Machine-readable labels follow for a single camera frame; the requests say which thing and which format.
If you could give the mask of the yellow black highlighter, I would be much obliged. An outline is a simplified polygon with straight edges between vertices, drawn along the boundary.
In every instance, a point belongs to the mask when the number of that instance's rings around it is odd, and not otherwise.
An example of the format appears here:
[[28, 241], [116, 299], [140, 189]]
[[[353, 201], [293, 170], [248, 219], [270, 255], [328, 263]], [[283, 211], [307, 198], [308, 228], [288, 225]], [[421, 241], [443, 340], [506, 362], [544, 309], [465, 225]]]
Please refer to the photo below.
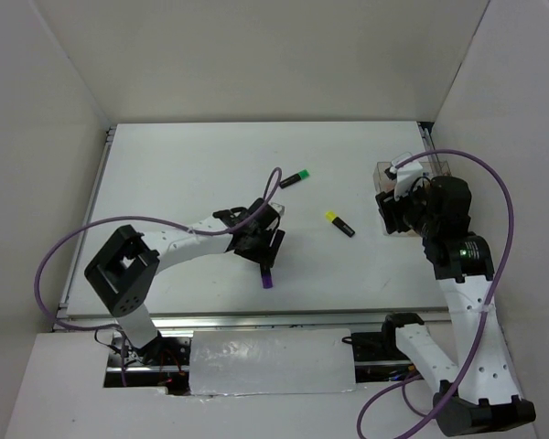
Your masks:
[[346, 236], [352, 238], [355, 235], [355, 230], [343, 219], [341, 219], [335, 212], [328, 211], [325, 214], [325, 218], [330, 224], [339, 229]]

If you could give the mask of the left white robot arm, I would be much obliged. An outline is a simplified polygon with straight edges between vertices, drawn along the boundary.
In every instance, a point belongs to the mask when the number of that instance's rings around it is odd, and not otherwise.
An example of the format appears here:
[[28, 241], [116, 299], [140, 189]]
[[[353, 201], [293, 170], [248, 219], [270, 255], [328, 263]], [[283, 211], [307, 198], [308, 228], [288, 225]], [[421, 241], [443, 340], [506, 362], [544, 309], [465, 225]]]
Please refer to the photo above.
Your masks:
[[271, 270], [285, 232], [285, 207], [258, 198], [249, 208], [219, 210], [185, 229], [141, 233], [122, 226], [100, 248], [84, 276], [120, 325], [131, 356], [143, 365], [177, 345], [161, 336], [145, 299], [157, 274], [196, 258], [231, 252], [255, 262], [263, 288], [273, 286]]

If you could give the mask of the purple black highlighter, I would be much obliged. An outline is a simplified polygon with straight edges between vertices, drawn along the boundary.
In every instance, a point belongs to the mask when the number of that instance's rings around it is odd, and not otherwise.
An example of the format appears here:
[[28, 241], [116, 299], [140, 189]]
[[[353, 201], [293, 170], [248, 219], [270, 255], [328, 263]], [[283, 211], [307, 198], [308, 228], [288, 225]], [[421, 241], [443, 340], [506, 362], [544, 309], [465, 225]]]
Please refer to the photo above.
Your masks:
[[261, 271], [261, 279], [264, 289], [270, 289], [274, 286], [272, 274], [269, 269]]

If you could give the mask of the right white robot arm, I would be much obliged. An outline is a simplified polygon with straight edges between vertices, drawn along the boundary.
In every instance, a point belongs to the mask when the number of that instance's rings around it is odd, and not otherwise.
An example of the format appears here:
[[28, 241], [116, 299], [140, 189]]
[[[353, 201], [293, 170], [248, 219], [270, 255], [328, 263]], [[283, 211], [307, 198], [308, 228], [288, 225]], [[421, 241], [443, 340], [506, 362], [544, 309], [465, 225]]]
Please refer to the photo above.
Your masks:
[[381, 192], [376, 202], [388, 233], [413, 231], [444, 294], [457, 362], [431, 338], [422, 318], [397, 313], [385, 318], [381, 347], [392, 359], [404, 355], [433, 392], [442, 434], [504, 432], [536, 418], [511, 375], [510, 357], [487, 294], [494, 280], [490, 247], [470, 231], [471, 192], [457, 177], [417, 177], [401, 196]]

